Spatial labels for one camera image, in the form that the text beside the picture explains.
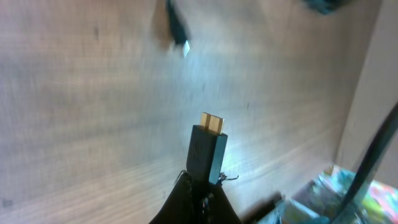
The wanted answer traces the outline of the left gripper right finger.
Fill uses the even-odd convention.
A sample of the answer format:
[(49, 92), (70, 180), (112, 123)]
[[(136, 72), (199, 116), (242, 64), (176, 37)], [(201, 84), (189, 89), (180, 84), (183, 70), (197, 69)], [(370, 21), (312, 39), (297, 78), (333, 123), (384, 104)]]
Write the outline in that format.
[(241, 224), (221, 184), (209, 184), (201, 201), (201, 219), (206, 224)]

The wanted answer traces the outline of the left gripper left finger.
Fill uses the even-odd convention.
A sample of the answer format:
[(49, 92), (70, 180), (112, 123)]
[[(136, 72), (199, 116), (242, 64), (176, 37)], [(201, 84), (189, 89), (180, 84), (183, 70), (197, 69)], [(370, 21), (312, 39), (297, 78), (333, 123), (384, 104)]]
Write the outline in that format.
[(202, 181), (181, 171), (167, 200), (149, 224), (202, 223)]

